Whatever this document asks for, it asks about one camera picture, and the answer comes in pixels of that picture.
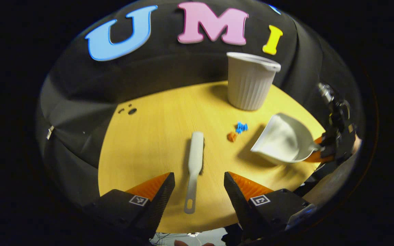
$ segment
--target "metal clip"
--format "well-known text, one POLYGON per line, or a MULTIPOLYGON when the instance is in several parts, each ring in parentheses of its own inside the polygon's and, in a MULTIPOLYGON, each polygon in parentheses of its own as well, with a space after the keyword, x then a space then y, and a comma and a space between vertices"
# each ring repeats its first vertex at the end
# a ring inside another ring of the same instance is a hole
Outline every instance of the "metal clip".
POLYGON ((51 127, 48 129, 48 134, 47 134, 47 139, 48 139, 48 140, 50 139, 50 136, 51 136, 51 134, 53 133, 53 130, 54 130, 54 126, 51 126, 51 127))

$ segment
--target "letter m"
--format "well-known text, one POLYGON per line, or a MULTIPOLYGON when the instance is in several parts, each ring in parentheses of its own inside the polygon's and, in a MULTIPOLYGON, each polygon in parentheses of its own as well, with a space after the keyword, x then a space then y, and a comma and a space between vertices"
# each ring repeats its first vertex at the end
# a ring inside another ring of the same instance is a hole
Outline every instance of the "letter m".
POLYGON ((185 23, 183 33, 177 36, 181 43, 198 43, 203 41, 203 34, 199 33, 199 25, 205 30, 211 41, 216 41, 222 31, 225 43, 233 45, 245 45, 244 25, 249 17, 244 11, 228 8, 219 17, 206 5, 199 2, 185 2, 178 5, 185 11, 185 23))

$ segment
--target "white brush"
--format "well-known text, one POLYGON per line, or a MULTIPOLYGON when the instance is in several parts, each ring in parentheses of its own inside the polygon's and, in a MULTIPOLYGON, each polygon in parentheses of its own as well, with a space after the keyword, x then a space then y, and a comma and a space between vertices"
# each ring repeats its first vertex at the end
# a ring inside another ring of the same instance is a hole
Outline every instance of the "white brush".
POLYGON ((189 182, 185 199, 185 213, 193 214, 196 210, 197 177, 203 166, 203 133, 193 132, 189 148, 189 182))

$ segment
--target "white plastic cup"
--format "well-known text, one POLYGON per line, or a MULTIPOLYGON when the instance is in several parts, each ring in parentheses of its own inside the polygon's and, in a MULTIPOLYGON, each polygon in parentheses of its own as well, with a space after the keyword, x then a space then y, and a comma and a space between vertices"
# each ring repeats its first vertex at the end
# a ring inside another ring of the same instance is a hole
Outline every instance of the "white plastic cup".
POLYGON ((257 110, 267 97, 280 64, 251 54, 228 52, 228 101, 236 108, 257 110))

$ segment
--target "round table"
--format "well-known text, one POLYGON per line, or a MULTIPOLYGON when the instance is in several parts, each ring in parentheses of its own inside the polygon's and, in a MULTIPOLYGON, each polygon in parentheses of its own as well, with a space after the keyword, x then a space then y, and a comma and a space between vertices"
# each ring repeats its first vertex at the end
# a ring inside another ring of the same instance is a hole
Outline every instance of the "round table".
POLYGON ((295 190, 319 163, 274 165, 250 151, 272 115, 282 112, 302 122, 314 139, 324 132, 299 103, 272 85, 264 105, 244 111, 227 100, 227 81, 180 87, 121 103, 116 108, 100 154, 100 195, 112 189, 128 190, 148 179, 174 172, 175 188, 158 232, 188 233, 237 223, 225 191, 224 172, 244 176, 272 190, 295 190), (249 130, 235 142, 227 139, 237 122, 249 130), (203 173, 197 180, 196 210, 184 209, 191 134, 205 137, 203 173))

